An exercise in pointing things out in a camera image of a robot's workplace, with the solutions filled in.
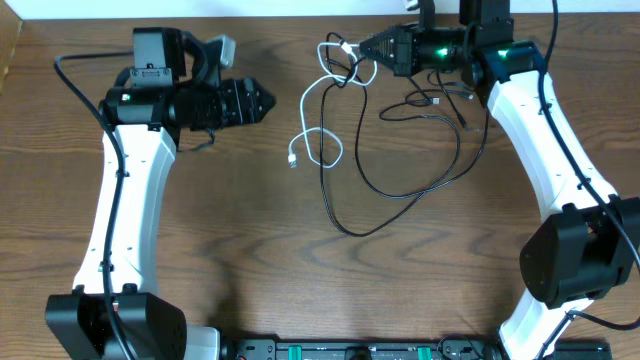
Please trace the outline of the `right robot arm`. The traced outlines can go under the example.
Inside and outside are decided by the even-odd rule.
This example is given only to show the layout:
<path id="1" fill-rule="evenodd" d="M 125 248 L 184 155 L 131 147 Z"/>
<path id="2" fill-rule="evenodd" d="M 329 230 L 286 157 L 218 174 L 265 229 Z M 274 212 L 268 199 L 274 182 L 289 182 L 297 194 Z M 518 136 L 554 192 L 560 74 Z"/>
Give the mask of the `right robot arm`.
<path id="1" fill-rule="evenodd" d="M 550 55 L 514 37 L 506 1 L 464 1 L 459 26 L 439 27 L 430 1 L 412 1 L 414 24 L 359 48 L 398 77 L 457 71 L 504 129 L 537 199 L 541 224 L 520 252 L 525 284 L 489 359 L 608 359 L 608 344 L 564 342 L 587 308 L 639 266 L 639 201 L 621 198 L 590 161 L 555 95 Z"/>

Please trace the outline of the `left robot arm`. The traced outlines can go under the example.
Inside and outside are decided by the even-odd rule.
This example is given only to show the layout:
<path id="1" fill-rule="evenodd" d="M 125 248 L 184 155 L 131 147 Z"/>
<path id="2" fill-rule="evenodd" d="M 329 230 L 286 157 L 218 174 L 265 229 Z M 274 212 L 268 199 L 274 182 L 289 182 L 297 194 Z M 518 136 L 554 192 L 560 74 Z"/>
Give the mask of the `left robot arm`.
<path id="1" fill-rule="evenodd" d="M 104 168 L 89 245 L 72 289 L 49 297 L 46 324 L 73 359 L 220 359 L 218 330 L 160 298 L 156 267 L 166 182 L 183 130 L 261 122 L 275 98 L 252 77 L 223 79 L 236 45 L 169 27 L 137 28 L 133 63 L 90 106 Z"/>

